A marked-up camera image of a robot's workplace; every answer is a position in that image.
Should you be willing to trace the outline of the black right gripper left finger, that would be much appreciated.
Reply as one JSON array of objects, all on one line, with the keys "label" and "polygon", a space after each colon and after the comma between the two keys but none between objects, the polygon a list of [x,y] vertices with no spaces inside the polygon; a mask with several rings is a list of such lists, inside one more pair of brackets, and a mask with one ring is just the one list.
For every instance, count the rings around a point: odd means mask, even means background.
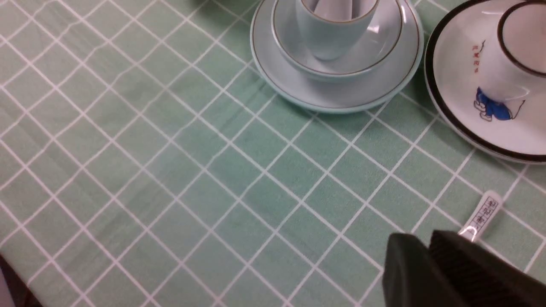
[{"label": "black right gripper left finger", "polygon": [[429,249],[404,233],[388,238],[382,289],[386,307],[465,306]]}]

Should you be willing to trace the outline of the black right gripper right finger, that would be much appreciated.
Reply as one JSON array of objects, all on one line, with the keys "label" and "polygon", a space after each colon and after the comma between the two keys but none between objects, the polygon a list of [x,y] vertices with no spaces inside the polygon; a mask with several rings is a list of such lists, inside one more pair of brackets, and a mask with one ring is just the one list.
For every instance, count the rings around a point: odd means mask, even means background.
[{"label": "black right gripper right finger", "polygon": [[545,284],[456,232],[435,230],[429,252],[470,307],[544,307]]}]

